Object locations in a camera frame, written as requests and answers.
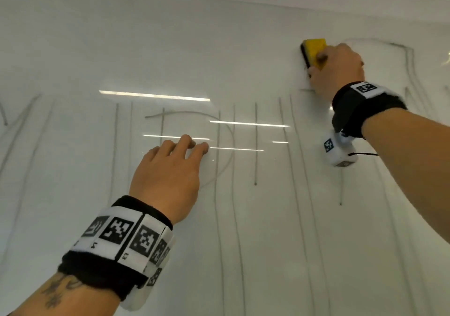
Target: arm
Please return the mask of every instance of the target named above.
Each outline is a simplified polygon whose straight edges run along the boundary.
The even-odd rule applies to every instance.
[[[321,71],[308,72],[315,91],[329,102],[341,87],[364,81],[364,63],[349,46],[327,47],[318,55],[325,60]],[[408,200],[450,243],[450,127],[391,108],[366,119],[362,133]]]
[[[194,148],[186,159],[188,148]],[[162,212],[174,225],[188,216],[200,188],[200,161],[208,144],[188,135],[170,140],[144,155],[129,195]],[[111,316],[120,298],[111,290],[84,285],[73,275],[54,274],[11,316]]]

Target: black wire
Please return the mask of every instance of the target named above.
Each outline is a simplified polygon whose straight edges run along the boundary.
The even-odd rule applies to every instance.
[[[353,155],[370,155],[370,156],[379,156],[379,154],[371,154],[371,153],[350,153],[349,156]]]

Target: person's left hand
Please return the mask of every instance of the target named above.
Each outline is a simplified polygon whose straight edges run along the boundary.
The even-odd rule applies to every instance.
[[[188,158],[186,152],[194,148]],[[208,144],[195,145],[189,135],[178,144],[165,140],[144,155],[131,181],[129,195],[156,208],[172,224],[188,216],[200,188],[200,161]]]

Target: yellow sponge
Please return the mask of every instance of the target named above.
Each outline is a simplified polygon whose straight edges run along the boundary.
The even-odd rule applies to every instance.
[[[305,58],[305,63],[307,64],[307,68],[310,68],[311,66],[317,67],[318,69],[323,69],[323,66],[325,66],[324,62],[317,62],[317,54],[323,51],[323,49],[327,46],[327,42],[325,39],[309,39],[304,40],[301,45],[300,49],[303,54],[303,57]]]

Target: whiteboard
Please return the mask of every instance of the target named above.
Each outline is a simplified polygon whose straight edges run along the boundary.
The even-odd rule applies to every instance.
[[[144,134],[183,133],[249,150],[205,156],[197,204],[175,226],[171,260],[136,315],[450,308],[449,246],[381,160],[327,164],[332,115],[298,49],[307,38],[345,41],[367,80],[449,124],[450,26],[220,0],[0,0],[0,25],[0,313],[127,193],[143,153],[161,141]]]

